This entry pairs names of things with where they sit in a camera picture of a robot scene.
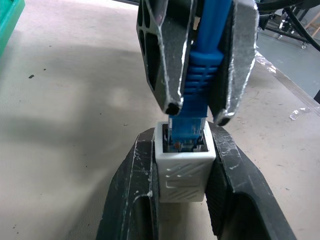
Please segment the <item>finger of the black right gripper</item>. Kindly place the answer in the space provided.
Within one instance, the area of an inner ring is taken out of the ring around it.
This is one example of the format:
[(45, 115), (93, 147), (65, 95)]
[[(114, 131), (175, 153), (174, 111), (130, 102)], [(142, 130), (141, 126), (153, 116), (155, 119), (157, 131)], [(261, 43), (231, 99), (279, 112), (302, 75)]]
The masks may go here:
[(209, 92), (208, 106), (217, 126), (236, 114), (255, 64), (259, 12), (254, 0), (233, 0), (218, 50), (223, 60)]
[(179, 114), (184, 103), (194, 0), (141, 0), (136, 32), (147, 83), (167, 115)]

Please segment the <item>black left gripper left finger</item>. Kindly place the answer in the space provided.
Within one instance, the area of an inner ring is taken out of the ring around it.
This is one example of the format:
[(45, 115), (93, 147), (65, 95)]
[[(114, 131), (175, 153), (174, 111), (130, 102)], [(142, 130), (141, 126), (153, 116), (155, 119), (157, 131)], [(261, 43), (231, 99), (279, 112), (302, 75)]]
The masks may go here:
[(155, 129), (141, 132), (115, 172), (98, 226), (98, 240), (159, 239)]

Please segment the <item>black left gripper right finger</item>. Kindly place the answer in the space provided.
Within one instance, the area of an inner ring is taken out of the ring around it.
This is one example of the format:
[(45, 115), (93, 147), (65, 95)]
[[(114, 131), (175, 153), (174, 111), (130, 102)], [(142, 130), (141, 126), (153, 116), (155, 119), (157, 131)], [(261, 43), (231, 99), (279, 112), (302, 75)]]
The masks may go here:
[(216, 158), (205, 190), (219, 240), (294, 240), (296, 236), (259, 168), (223, 127), (209, 123)]

